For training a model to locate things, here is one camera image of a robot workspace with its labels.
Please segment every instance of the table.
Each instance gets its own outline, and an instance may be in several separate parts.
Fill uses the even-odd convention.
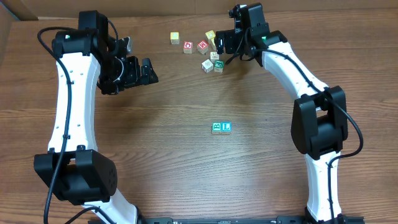
[[[339,163],[339,201],[368,223],[398,222],[398,9],[267,13],[301,61],[344,89],[363,131],[363,152]],[[96,92],[99,152],[118,168],[119,189],[147,217],[265,218],[303,215],[308,199],[303,155],[290,137],[292,100],[255,61],[234,60],[205,74],[209,55],[182,53],[169,32],[198,43],[233,28],[228,15],[112,19],[149,57],[160,82],[104,96]],[[0,70],[0,221],[42,223],[48,188],[33,169],[55,118],[55,60],[38,43],[44,27],[77,20],[14,22]],[[44,34],[49,44],[55,32]],[[211,123],[230,121],[229,136]],[[354,129],[343,153],[358,146]],[[50,223],[81,207],[52,200]],[[83,215],[77,223],[95,218]]]

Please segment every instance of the red block with white letter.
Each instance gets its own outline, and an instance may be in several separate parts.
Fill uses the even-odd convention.
[[[192,42],[184,41],[184,53],[192,54],[192,47],[193,47]]]
[[[202,54],[205,54],[209,50],[209,44],[206,41],[202,40],[198,44],[198,51]]]

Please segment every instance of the green block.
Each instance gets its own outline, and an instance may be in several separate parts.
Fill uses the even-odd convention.
[[[215,72],[223,72],[224,69],[224,62],[220,60],[216,60],[214,64],[214,71]]]
[[[214,122],[213,125],[211,126],[211,132],[213,134],[221,134],[221,123]]]

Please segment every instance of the cube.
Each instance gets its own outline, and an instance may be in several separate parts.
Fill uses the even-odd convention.
[[[210,52],[210,61],[215,63],[217,60],[220,59],[220,55],[217,52]]]
[[[198,51],[202,54],[205,54],[209,50],[209,45],[206,41],[202,40],[198,44]]]
[[[212,71],[213,63],[207,59],[201,64],[201,69],[203,69],[203,71],[208,73],[208,72]]]
[[[212,30],[209,32],[206,32],[205,34],[206,34],[207,40],[209,40],[209,41],[216,37],[216,34]]]
[[[221,134],[221,123],[214,122],[211,126],[211,133],[213,134]]]
[[[193,47],[192,42],[184,41],[184,49],[183,49],[184,53],[192,54],[192,47]]]
[[[171,32],[170,40],[172,41],[172,44],[180,44],[180,34],[178,32]]]
[[[220,60],[216,60],[215,65],[214,65],[214,71],[215,72],[223,72],[224,69],[224,62]]]
[[[231,134],[231,132],[232,132],[231,122],[222,122],[221,123],[221,133],[222,134]]]
[[[214,43],[214,38],[212,38],[211,41],[209,41],[209,44],[211,45],[211,47],[213,48],[213,50],[217,50],[216,44]]]

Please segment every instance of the wood grain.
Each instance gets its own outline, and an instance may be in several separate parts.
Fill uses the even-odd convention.
[[[340,85],[365,147],[340,161],[344,214],[368,223],[398,222],[398,9],[268,13],[301,61],[330,86]],[[152,60],[160,82],[118,96],[97,91],[99,151],[118,168],[119,189],[147,217],[264,218],[302,215],[308,199],[303,156],[290,137],[292,101],[256,62],[234,61],[205,74],[209,55],[187,55],[169,32],[194,43],[231,29],[222,16],[114,19],[134,39],[134,55]],[[55,61],[36,39],[48,26],[77,21],[15,22],[0,69],[0,222],[41,223],[47,187],[33,170],[46,151],[57,99]],[[55,33],[44,34],[50,43]],[[230,136],[211,135],[231,121]],[[349,128],[344,153],[358,146]],[[50,222],[80,210],[53,200]],[[94,218],[83,215],[77,223]]]

